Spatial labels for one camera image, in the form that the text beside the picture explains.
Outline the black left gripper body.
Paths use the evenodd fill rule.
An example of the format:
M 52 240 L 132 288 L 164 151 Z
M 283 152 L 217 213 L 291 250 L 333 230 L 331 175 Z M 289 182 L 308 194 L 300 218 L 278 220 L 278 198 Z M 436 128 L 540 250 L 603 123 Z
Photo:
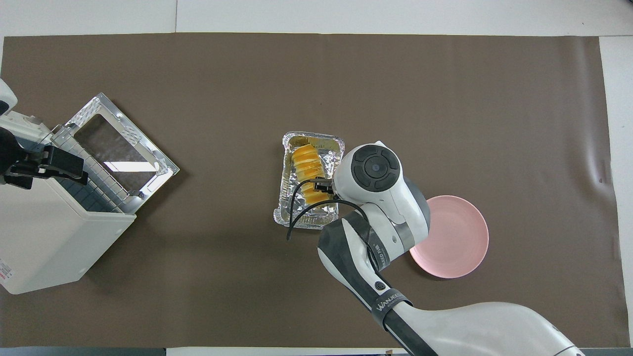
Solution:
M 70 175 L 70 154 L 52 145 L 38 150 L 23 148 L 15 135 L 0 128 L 0 174 Z

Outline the sliced yellow bread loaf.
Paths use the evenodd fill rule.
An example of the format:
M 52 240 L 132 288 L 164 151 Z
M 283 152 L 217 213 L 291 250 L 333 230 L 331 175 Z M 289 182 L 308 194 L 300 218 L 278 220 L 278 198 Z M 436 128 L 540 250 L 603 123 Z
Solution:
M 303 145 L 292 153 L 292 164 L 299 184 L 306 180 L 326 178 L 325 169 L 318 151 L 311 144 Z M 299 190 L 306 205 L 316 204 L 331 197 L 327 192 L 316 190 L 314 182 L 307 182 L 301 185 Z

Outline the aluminium foil tray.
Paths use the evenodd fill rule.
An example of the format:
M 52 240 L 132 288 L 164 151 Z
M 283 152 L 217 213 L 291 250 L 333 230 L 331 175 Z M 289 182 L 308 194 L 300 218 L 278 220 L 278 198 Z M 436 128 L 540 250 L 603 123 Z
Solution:
M 279 199 L 278 206 L 273 212 L 273 219 L 285 227 L 294 222 L 295 228 L 321 230 L 324 225 L 338 218 L 339 210 L 337 203 L 324 204 L 324 201 L 321 201 L 312 205 L 305 204 L 299 189 L 301 185 L 312 180 L 298 183 L 292 163 L 292 153 L 306 144 L 311 144 L 317 149 L 326 178 L 332 178 L 345 151 L 344 141 L 334 135 L 303 131 L 285 133 L 282 138 L 283 159 Z

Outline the silver glass oven door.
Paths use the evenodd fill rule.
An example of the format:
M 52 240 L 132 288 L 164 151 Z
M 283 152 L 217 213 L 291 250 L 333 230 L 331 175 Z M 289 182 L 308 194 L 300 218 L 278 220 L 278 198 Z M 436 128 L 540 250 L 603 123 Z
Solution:
M 95 140 L 108 144 L 104 164 L 133 197 L 127 203 L 131 215 L 180 172 L 105 94 L 95 95 L 61 128 L 75 137 L 92 134 Z

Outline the cream toaster oven body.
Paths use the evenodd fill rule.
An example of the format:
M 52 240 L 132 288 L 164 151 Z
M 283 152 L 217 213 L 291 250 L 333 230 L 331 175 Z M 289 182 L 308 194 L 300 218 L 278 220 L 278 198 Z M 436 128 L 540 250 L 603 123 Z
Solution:
M 79 281 L 135 220 L 86 211 L 54 178 L 0 185 L 0 286 L 18 295 Z

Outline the brown table mat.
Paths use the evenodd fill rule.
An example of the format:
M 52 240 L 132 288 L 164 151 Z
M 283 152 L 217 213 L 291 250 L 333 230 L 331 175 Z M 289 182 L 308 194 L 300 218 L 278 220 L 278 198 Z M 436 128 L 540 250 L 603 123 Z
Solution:
M 0 347 L 397 347 L 319 232 L 273 220 L 288 131 L 381 140 L 425 197 L 481 211 L 466 277 L 383 271 L 416 308 L 511 302 L 579 347 L 630 344 L 597 38 L 8 38 L 1 76 L 50 127 L 104 93 L 181 171 L 79 281 L 0 287 Z

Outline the pink round plate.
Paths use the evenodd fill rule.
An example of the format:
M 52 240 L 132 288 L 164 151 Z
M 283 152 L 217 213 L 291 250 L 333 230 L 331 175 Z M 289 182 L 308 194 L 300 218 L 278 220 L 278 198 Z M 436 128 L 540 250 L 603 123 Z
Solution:
M 488 225 L 470 201 L 452 195 L 427 200 L 430 230 L 427 238 L 409 250 L 416 265 L 441 279 L 473 272 L 489 247 Z

